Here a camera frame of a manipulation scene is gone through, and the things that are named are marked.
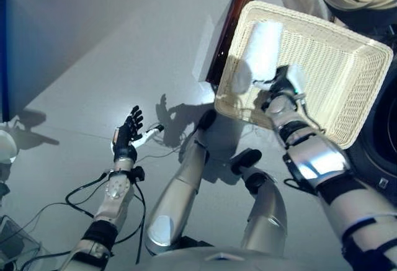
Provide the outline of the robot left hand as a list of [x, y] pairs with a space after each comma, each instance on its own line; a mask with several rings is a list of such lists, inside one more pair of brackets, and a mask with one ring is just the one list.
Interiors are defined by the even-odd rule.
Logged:
[[157, 124], [149, 130], [140, 133], [142, 127], [142, 110], [136, 105], [127, 115], [123, 125], [117, 127], [114, 131], [110, 145], [114, 155], [114, 162], [122, 158], [136, 162], [137, 149], [164, 130], [162, 124]]

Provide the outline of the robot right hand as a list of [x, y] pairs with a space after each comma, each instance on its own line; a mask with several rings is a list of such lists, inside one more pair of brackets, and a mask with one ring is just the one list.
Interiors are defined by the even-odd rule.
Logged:
[[298, 64], [279, 66], [275, 74], [267, 76], [264, 81], [254, 80], [252, 85], [272, 94], [286, 92], [292, 96], [305, 96], [306, 77]]

